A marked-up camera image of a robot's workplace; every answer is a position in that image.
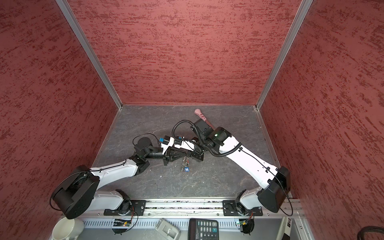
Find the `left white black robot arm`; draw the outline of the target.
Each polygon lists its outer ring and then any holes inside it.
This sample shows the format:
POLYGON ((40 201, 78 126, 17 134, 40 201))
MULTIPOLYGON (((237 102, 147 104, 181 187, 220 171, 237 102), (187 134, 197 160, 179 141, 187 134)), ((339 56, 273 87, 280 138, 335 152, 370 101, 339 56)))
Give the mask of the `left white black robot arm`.
POLYGON ((120 163, 88 168, 81 165, 53 191, 49 203, 51 208, 61 211, 67 219, 75 219, 87 211, 117 210, 130 198, 122 190, 111 192, 100 189, 121 179, 143 173, 149 166, 147 159, 162 159, 165 163, 190 154, 195 148, 182 139, 169 136, 159 139, 155 147, 147 137, 134 145, 134 154, 120 163))

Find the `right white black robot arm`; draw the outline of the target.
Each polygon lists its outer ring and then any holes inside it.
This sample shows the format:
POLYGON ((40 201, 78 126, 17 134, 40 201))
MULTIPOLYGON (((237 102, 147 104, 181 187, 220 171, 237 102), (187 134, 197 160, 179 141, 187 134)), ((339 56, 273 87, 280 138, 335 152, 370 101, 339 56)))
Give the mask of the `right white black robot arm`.
POLYGON ((238 213, 244 215, 258 207, 273 213, 281 209, 291 190, 291 172, 287 168, 278 168, 262 160, 222 127, 212 129, 203 120, 198 120, 191 123, 191 129, 199 147, 214 157, 229 158, 258 183, 258 187, 244 190, 237 196, 238 213))

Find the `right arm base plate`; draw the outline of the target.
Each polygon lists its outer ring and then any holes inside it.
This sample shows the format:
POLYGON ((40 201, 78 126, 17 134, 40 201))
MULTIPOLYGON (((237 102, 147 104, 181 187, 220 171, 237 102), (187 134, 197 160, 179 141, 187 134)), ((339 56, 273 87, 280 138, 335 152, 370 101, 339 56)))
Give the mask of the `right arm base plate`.
POLYGON ((239 201, 236 200, 223 200, 224 216, 239 216, 239 217, 261 217, 263 211, 261 207, 256 207, 251 210, 244 207, 239 201))

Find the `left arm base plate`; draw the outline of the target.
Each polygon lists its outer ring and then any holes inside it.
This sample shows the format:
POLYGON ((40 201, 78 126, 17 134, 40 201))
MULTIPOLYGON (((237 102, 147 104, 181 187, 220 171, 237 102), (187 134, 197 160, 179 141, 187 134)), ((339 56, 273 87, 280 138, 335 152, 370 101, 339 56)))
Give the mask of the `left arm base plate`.
POLYGON ((104 216, 143 216, 146 203, 146 200, 123 200, 123 203, 116 210, 104 210, 104 216))

